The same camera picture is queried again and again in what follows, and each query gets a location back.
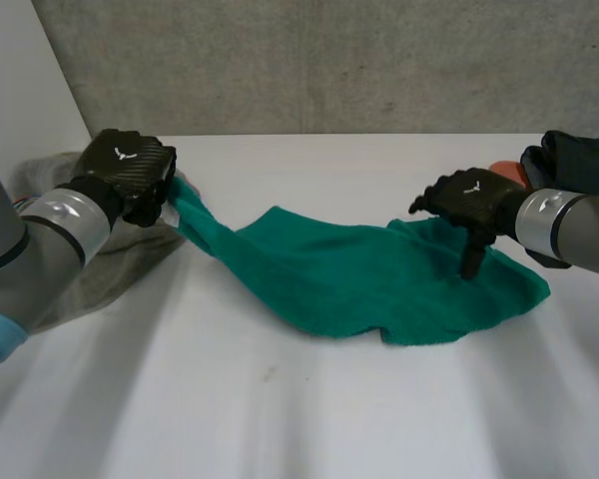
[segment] green towel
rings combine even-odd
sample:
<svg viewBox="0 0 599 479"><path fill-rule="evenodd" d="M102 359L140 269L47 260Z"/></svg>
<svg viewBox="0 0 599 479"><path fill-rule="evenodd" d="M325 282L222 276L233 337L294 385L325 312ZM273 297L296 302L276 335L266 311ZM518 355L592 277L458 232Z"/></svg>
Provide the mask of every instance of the green towel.
<svg viewBox="0 0 599 479"><path fill-rule="evenodd" d="M523 314L550 294L542 278L494 249L477 278L461 279L466 233L441 219L345 227L275 207L233 232L179 179L170 202L180 233L311 334L378 328L391 344L449 342Z"/></svg>

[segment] concrete wall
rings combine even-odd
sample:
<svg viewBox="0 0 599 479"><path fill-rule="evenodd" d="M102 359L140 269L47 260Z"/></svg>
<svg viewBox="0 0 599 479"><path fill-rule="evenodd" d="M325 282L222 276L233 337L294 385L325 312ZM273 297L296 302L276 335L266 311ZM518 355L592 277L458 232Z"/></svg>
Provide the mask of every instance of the concrete wall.
<svg viewBox="0 0 599 479"><path fill-rule="evenodd" d="M89 129L599 135L599 0L34 0Z"/></svg>

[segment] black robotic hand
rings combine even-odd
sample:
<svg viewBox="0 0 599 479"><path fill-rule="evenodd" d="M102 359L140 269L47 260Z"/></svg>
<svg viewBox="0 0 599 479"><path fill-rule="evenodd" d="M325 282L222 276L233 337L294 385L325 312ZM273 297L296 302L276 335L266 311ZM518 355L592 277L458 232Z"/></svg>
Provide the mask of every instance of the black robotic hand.
<svg viewBox="0 0 599 479"><path fill-rule="evenodd" d="M82 153L64 188L85 194L113 227L123 216L140 227L160 217L176 170L176 150L138 132L103 130Z"/></svg>
<svg viewBox="0 0 599 479"><path fill-rule="evenodd" d="M511 226L506 210L511 205L516 213L515 206L518 208L526 196L523 187L512 180L488 170L471 168L439 178L415 199L408 212L427 211L448 220L454 227L468 229L461 277L472 279L479 272L486 247L493 244L498 235L514 237L514 220Z"/></svg>

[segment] white table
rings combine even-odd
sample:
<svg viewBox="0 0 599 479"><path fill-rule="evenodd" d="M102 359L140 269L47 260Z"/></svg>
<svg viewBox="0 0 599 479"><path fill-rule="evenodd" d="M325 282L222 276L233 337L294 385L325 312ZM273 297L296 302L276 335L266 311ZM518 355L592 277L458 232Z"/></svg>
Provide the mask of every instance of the white table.
<svg viewBox="0 0 599 479"><path fill-rule="evenodd" d="M165 138L216 217L384 226L534 135ZM187 244L0 365L0 479L599 478L599 276L447 345L310 338Z"/></svg>

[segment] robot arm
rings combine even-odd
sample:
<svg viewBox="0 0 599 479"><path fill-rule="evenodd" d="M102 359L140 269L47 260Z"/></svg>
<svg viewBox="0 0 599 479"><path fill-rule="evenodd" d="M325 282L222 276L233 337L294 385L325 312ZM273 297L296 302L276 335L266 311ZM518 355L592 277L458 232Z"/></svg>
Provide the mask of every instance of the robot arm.
<svg viewBox="0 0 599 479"><path fill-rule="evenodd" d="M74 179L21 216L0 184L0 362L36 331L118 217L143 227L157 220L175 159L155 138L106 130L80 157Z"/></svg>
<svg viewBox="0 0 599 479"><path fill-rule="evenodd" d="M517 240L544 265L599 273L599 196L527 192L492 172L471 169L440 178L410 211L428 211L468 229L461 271L466 279L477 274L485 247L499 235Z"/></svg>
<svg viewBox="0 0 599 479"><path fill-rule="evenodd" d="M599 196L536 191L520 205L514 229L528 249L599 272Z"/></svg>

